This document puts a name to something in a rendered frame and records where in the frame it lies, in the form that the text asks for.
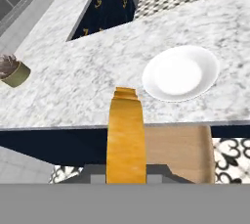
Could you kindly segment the wooden stool seat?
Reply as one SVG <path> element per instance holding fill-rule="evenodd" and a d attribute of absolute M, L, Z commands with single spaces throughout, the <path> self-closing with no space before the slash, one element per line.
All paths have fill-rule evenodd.
<path fill-rule="evenodd" d="M 146 163 L 167 165 L 173 174 L 196 184 L 215 183 L 215 158 L 208 125 L 149 126 Z"/>

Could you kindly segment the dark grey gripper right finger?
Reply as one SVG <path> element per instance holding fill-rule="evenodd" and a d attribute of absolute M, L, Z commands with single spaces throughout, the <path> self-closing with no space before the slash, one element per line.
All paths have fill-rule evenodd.
<path fill-rule="evenodd" d="M 146 166 L 146 182 L 148 184 L 191 184 L 191 181 L 174 174 L 166 164 L 148 164 Z"/>

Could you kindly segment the green pot with plant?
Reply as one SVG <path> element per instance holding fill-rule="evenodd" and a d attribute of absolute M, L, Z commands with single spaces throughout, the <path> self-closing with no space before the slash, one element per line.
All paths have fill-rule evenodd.
<path fill-rule="evenodd" d="M 30 76 L 31 69 L 19 61 L 15 55 L 0 55 L 0 81 L 16 88 Z"/>

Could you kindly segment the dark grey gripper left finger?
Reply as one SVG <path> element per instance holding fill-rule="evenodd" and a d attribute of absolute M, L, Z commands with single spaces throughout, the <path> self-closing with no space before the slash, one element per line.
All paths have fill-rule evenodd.
<path fill-rule="evenodd" d="M 88 164 L 79 175 L 66 180 L 66 183 L 72 184 L 104 184 L 105 183 L 105 165 Z"/>

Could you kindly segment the navy blue cabinet run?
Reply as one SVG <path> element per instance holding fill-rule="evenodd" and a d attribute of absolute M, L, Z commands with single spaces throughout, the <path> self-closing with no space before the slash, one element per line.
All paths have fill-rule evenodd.
<path fill-rule="evenodd" d="M 139 0 L 89 0 L 77 20 L 69 40 L 75 40 L 131 22 Z"/>

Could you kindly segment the white round plate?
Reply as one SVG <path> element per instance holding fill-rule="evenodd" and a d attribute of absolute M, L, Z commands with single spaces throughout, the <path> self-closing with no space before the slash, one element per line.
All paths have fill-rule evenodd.
<path fill-rule="evenodd" d="M 219 74 L 219 60 L 211 51 L 184 45 L 170 48 L 151 59 L 144 69 L 142 83 L 151 97 L 179 103 L 207 92 Z"/>

